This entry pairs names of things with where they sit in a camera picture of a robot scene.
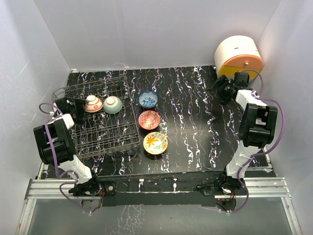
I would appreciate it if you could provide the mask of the orange leaf patterned bowl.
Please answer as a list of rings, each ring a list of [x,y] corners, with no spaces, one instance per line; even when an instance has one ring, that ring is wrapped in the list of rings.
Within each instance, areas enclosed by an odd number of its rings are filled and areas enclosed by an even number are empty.
[[[102,109],[103,102],[95,95],[89,95],[86,98],[85,111],[88,113],[95,113]]]

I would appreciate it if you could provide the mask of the pale green ceramic bowl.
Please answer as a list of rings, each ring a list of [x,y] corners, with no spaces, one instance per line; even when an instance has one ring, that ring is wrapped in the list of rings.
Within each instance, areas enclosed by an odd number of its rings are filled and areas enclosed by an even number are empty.
[[[111,115],[119,113],[122,107],[122,101],[116,96],[109,96],[103,102],[103,110]]]

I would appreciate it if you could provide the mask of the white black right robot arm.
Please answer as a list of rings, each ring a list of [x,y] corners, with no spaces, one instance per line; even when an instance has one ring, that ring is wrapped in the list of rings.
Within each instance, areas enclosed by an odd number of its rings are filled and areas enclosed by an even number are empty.
[[[249,74],[244,70],[236,72],[232,79],[221,75],[209,88],[220,104],[235,100],[244,113],[239,127],[240,141],[232,160],[217,180],[206,180],[195,187],[205,196],[218,192],[234,196],[242,187],[245,171],[254,155],[274,139],[278,109],[262,102],[248,84]]]

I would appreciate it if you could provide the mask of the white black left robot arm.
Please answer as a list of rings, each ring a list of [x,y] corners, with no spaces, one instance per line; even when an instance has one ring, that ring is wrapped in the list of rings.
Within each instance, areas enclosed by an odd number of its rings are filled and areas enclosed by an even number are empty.
[[[54,103],[41,103],[41,112],[50,115],[45,124],[33,129],[37,149],[42,162],[55,168],[55,175],[64,174],[75,180],[73,195],[97,195],[101,189],[96,174],[76,155],[70,130],[86,120],[86,101],[69,97],[59,98]]]

